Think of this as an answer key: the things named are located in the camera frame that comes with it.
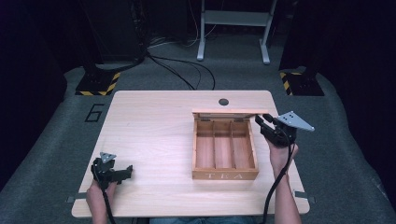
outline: metal stand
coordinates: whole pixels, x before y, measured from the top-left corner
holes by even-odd
[[[270,12],[239,12],[239,11],[215,11],[205,10],[205,0],[202,0],[201,6],[201,39],[198,48],[197,60],[202,61],[205,53],[205,25],[243,25],[243,26],[262,26],[266,27],[262,39],[260,39],[260,48],[262,50],[262,61],[264,64],[270,63],[267,49],[267,39],[270,32],[271,23],[274,17],[276,7],[274,0]]]

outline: yellow and black tape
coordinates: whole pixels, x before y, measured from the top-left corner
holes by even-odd
[[[116,87],[116,83],[119,80],[120,73],[114,75],[111,80],[110,85],[108,86],[106,91],[76,91],[76,95],[110,95],[113,92],[114,88]]]
[[[280,77],[282,78],[283,87],[285,88],[286,94],[293,95],[290,84],[288,82],[288,74],[289,76],[291,76],[291,75],[300,75],[301,73],[280,73]]]

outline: box lid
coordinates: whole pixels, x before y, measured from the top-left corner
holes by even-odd
[[[257,114],[268,114],[268,110],[194,108],[192,114],[196,119],[249,119]]]

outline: dark curtain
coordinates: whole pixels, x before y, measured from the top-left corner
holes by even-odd
[[[279,70],[311,66],[330,80],[344,104],[349,130],[395,208],[396,2],[339,3],[299,1]],[[340,15],[337,23],[334,17]]]
[[[67,15],[74,16],[68,20]],[[0,189],[64,99],[64,73],[81,66],[74,48],[76,42],[69,38],[70,26],[88,43],[86,46],[97,61],[97,48],[77,0],[0,1]]]

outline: hazard stripe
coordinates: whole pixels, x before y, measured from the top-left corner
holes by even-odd
[[[289,84],[288,79],[286,77],[286,73],[280,73],[280,77],[282,78],[283,87],[285,88],[286,94],[287,95],[293,95],[293,92],[291,92],[290,84]]]
[[[113,79],[111,80],[110,85],[107,88],[107,91],[76,91],[76,95],[110,95],[113,92],[114,88],[116,88],[117,81],[119,80],[120,73],[114,75]]]

